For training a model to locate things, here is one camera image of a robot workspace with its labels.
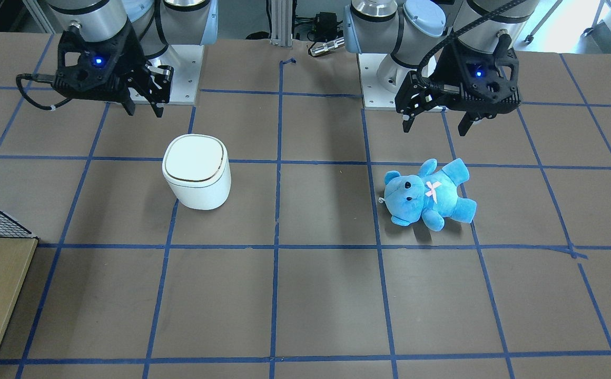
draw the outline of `trash can lid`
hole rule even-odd
[[[163,166],[171,177],[185,182],[206,182],[223,168],[224,148],[211,136],[186,134],[174,139],[165,152]]]

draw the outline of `teddy bear leg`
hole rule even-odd
[[[469,170],[467,170],[467,166],[465,166],[465,163],[460,158],[448,163],[441,171],[448,175],[455,185],[460,185],[469,180]]]
[[[476,201],[458,197],[458,201],[455,203],[455,209],[453,210],[453,215],[450,218],[460,223],[471,223],[472,220],[474,220],[475,213]]]
[[[433,231],[440,231],[444,228],[444,218],[431,209],[426,209],[422,214],[425,225]]]

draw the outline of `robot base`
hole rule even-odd
[[[359,77],[361,80],[361,91],[364,96],[364,108],[369,110],[377,111],[396,111],[395,109],[395,96],[397,93],[393,93],[385,89],[385,86],[378,79],[378,67],[383,59],[387,57],[387,54],[358,54],[359,64]],[[431,70],[434,70],[433,64],[430,62]],[[397,89],[404,78],[402,77],[397,83]],[[429,112],[441,112],[447,108],[443,106],[436,106]]]
[[[175,69],[169,104],[195,105],[204,50],[200,45],[171,45],[163,55],[150,59],[155,67],[170,65]],[[130,94],[135,104],[147,104],[134,89],[130,88]]]

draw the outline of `pink bow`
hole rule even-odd
[[[427,182],[426,184],[430,188],[430,191],[425,192],[425,196],[431,197],[436,203],[436,188],[441,185],[441,182],[434,182],[434,184],[432,184],[431,182]]]

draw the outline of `blue tape grid line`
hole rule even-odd
[[[523,118],[523,114],[520,112],[519,108],[517,108],[517,113],[518,113],[518,118],[520,118],[520,123],[523,125],[523,129],[525,130],[525,135],[528,137],[528,142],[530,142],[530,147],[533,149],[533,154],[535,155],[535,159],[537,160],[537,165],[540,166],[539,170],[542,173],[544,182],[547,185],[549,196],[551,196],[551,202],[553,202],[554,208],[556,209],[556,213],[558,214],[558,220],[560,221],[561,228],[563,229],[563,234],[565,234],[565,239],[568,242],[568,247],[572,250],[575,248],[575,245],[570,240],[570,235],[568,234],[568,227],[565,225],[565,220],[563,219],[563,213],[561,213],[560,207],[558,206],[558,201],[556,200],[554,189],[551,187],[551,183],[549,183],[549,177],[547,176],[546,171],[542,167],[542,161],[539,158],[539,153],[537,152],[537,148],[535,148],[535,142],[533,142],[533,138],[530,136],[530,129],[528,129],[528,125],[525,123],[525,118]]]
[[[85,183],[86,176],[88,175],[88,170],[90,168],[92,159],[91,157],[94,154],[94,151],[97,147],[97,142],[99,141],[99,137],[102,134],[102,128],[104,127],[104,123],[106,120],[106,115],[109,112],[109,104],[107,103],[104,107],[104,113],[102,114],[102,118],[99,122],[99,126],[97,127],[97,132],[95,133],[95,137],[93,139],[93,146],[88,153],[88,158],[86,159],[86,165],[83,168],[83,173],[81,174],[80,180],[78,181],[78,186],[76,187],[76,193],[74,194],[74,199],[72,200],[72,205],[70,206],[69,213],[67,213],[67,219],[64,223],[64,228],[62,229],[62,235],[60,236],[60,245],[63,245],[65,242],[65,238],[67,238],[67,232],[69,231],[69,225],[72,222],[72,216],[74,216],[74,211],[76,209],[76,205],[78,203],[78,199],[81,194],[81,190],[83,188],[83,184]],[[60,252],[62,251],[61,247],[58,247],[55,250],[55,256],[53,256],[53,261],[51,263],[51,268],[48,271],[48,277],[46,278],[46,284],[43,288],[43,293],[41,294],[41,300],[38,303],[38,308],[36,309],[36,315],[34,316],[34,322],[32,323],[31,329],[29,329],[29,336],[27,338],[27,343],[24,347],[24,351],[22,352],[22,362],[17,367],[16,379],[21,379],[22,371],[24,370],[24,362],[27,360],[29,356],[29,350],[32,347],[32,343],[34,342],[34,334],[36,334],[36,329],[38,328],[38,322],[41,319],[41,313],[43,311],[43,307],[45,306],[46,299],[48,298],[48,291],[50,290],[50,285],[53,282],[53,274],[55,274],[55,269],[57,268],[57,262],[60,259]]]
[[[600,311],[600,307],[598,306],[598,302],[596,301],[596,297],[594,295],[594,291],[592,290],[592,286],[589,284],[589,279],[587,279],[587,273],[584,271],[584,267],[582,267],[582,263],[577,264],[579,267],[579,272],[582,274],[582,279],[584,280],[584,285],[587,287],[587,291],[589,292],[589,297],[592,299],[592,303],[594,304],[594,310],[598,316],[598,320],[601,323],[601,327],[603,328],[603,333],[605,333],[605,337],[607,339],[607,345],[609,345],[609,350],[611,354],[611,336],[609,335],[609,331],[607,330],[607,325],[605,323],[605,319],[603,314]]]
[[[392,378],[399,379],[397,370],[397,353],[395,352],[395,334],[392,331],[392,317],[390,317],[390,303],[388,300],[387,282],[385,280],[385,264],[383,263],[383,249],[380,242],[380,225],[378,223],[378,207],[376,206],[376,190],[373,184],[373,166],[371,165],[371,148],[369,143],[368,128],[366,126],[366,112],[361,109],[361,126],[364,134],[364,149],[366,151],[366,170],[369,175],[369,190],[371,194],[371,209],[373,210],[373,230],[376,234],[376,252],[378,252],[378,271],[380,273],[380,288],[383,295],[383,309],[385,309],[385,326],[388,332],[388,344],[390,347],[390,364],[392,365]]]
[[[0,159],[41,159],[51,161],[84,161],[86,156],[78,155],[14,155],[0,154]],[[93,161],[144,161],[161,162],[163,158],[158,156],[93,156]],[[231,163],[252,163],[252,164],[276,164],[277,160],[272,159],[230,159]],[[281,160],[282,165],[353,165],[365,166],[364,161],[297,161]],[[420,166],[422,162],[371,162],[372,166]],[[518,164],[496,164],[496,163],[467,163],[468,167],[486,168],[550,168],[555,170],[604,170],[611,171],[611,166],[563,166],[563,165],[518,165]]]
[[[512,358],[538,357],[599,357],[611,356],[611,350],[576,350],[576,351],[519,351],[510,352]],[[504,353],[456,353],[456,354],[399,354],[398,361],[430,360],[488,360],[505,358]],[[156,364],[265,364],[271,357],[172,357],[152,358],[151,365]],[[299,355],[280,357],[279,362],[363,362],[389,361],[390,355]],[[16,365],[21,360],[0,360],[0,365]],[[25,365],[143,365],[144,358],[64,358],[64,359],[29,359]]]
[[[446,130],[446,136],[448,139],[448,146],[450,146],[450,153],[453,159],[457,158],[457,154],[455,153],[455,145],[453,144],[453,138],[450,135],[450,129],[448,128],[448,121],[446,119],[445,111],[441,113],[442,121],[444,123],[444,128]],[[462,196],[467,198],[467,190],[465,189],[465,184],[460,184],[460,190],[462,191]],[[505,357],[505,362],[507,364],[507,371],[509,372],[510,379],[515,379],[514,375],[514,367],[512,367],[512,360],[509,355],[509,348],[507,347],[507,341],[505,338],[505,331],[502,329],[502,321],[500,319],[500,312],[498,312],[498,305],[495,302],[495,295],[493,293],[493,284],[490,281],[490,276],[488,274],[488,267],[486,267],[486,259],[484,259],[484,252],[481,249],[481,244],[479,243],[479,236],[476,233],[476,226],[474,225],[474,221],[471,223],[472,236],[474,237],[474,245],[476,246],[477,255],[479,256],[479,264],[481,264],[481,271],[484,274],[484,281],[486,281],[486,290],[488,290],[488,298],[490,299],[490,305],[493,310],[493,316],[495,317],[495,323],[498,326],[498,334],[500,334],[500,344],[502,346],[502,352]]]
[[[121,243],[39,243],[41,248],[62,248],[62,249],[164,249],[165,245],[149,245],[149,244],[121,244]],[[271,250],[276,245],[187,245],[172,243],[170,248],[180,250],[243,250],[243,249],[259,249]],[[374,250],[378,245],[288,245],[279,244],[277,247],[281,250]],[[525,250],[553,250],[564,254],[572,255],[565,246],[558,245],[524,245],[524,244],[479,244],[482,250],[500,250],[500,249],[525,249]],[[577,246],[582,250],[611,250],[611,246]],[[476,245],[380,245],[383,250],[476,250]],[[588,256],[581,253],[576,253],[578,257],[589,259]]]
[[[283,90],[282,83],[279,91],[245,91],[244,89],[201,89],[201,93],[218,93],[218,94],[267,94],[267,95],[279,95],[279,96],[310,96],[310,97],[351,97],[361,98],[359,94],[312,94],[312,93],[286,93]]]
[[[163,290],[165,287],[165,277],[167,275],[167,264],[170,257],[170,244],[172,243],[172,235],[175,230],[177,221],[177,209],[179,201],[175,201],[172,207],[172,216],[170,217],[170,227],[167,231],[167,240],[165,242],[165,251],[163,254],[163,268],[161,269],[161,280],[158,284],[158,295],[156,296],[156,307],[153,311],[153,320],[151,322],[151,333],[149,334],[149,345],[146,348],[146,359],[144,360],[144,371],[142,371],[142,379],[149,377],[149,367],[151,367],[151,355],[153,353],[153,345],[156,340],[156,330],[158,328],[158,319],[161,314],[161,304],[163,303]]]
[[[609,144],[609,141],[607,140],[605,132],[603,132],[603,128],[601,127],[600,123],[598,122],[598,119],[594,115],[594,110],[592,110],[592,106],[587,101],[587,97],[584,96],[584,93],[582,92],[582,89],[580,88],[579,84],[577,83],[577,80],[575,79],[575,76],[573,75],[572,70],[570,70],[570,67],[568,66],[568,62],[565,61],[565,58],[563,57],[563,54],[559,54],[559,56],[561,58],[561,61],[563,61],[563,65],[565,66],[566,70],[568,70],[568,74],[570,75],[570,79],[572,79],[573,83],[575,83],[575,87],[577,87],[577,91],[579,92],[579,95],[582,96],[582,100],[584,101],[584,105],[587,106],[587,110],[589,110],[589,114],[592,116],[592,119],[594,120],[594,123],[595,123],[596,127],[598,128],[598,131],[600,132],[600,135],[603,138],[603,141],[605,142],[605,144],[607,146],[607,149],[609,150],[609,153],[611,154],[611,145]]]
[[[41,53],[40,57],[38,58],[38,62],[36,63],[36,67],[34,68],[34,71],[33,71],[34,74],[36,74],[36,72],[38,72],[38,69],[41,67],[41,63],[43,63],[43,57],[45,57],[46,52],[48,51],[48,48],[50,47],[53,41],[53,37],[54,37],[53,34],[51,34],[51,36],[48,37],[48,42],[46,43],[45,48],[43,48],[43,52]],[[28,91],[31,85],[32,85],[32,82],[29,82],[24,90]],[[4,140],[6,139],[6,135],[8,134],[8,131],[10,130],[11,126],[13,125],[13,121],[15,120],[17,116],[17,112],[21,108],[23,102],[24,102],[24,98],[20,97],[19,100],[17,101],[15,110],[13,110],[13,114],[11,115],[10,119],[8,120],[8,123],[6,124],[6,127],[4,129],[4,132],[2,132],[2,136],[0,137],[0,148],[2,147],[2,144],[4,143]]]
[[[282,103],[284,100],[284,65],[289,63],[296,63],[295,58],[290,58],[286,61],[280,61],[280,90],[278,92],[278,106],[277,106],[277,169],[276,169],[276,183],[275,183],[275,235],[274,235],[274,246],[272,247],[273,259],[272,259],[272,298],[270,305],[270,367],[269,367],[269,379],[275,378],[275,355],[277,345],[277,286],[278,286],[278,269],[279,269],[279,255],[280,255],[280,183],[281,183],[281,171],[282,171]]]

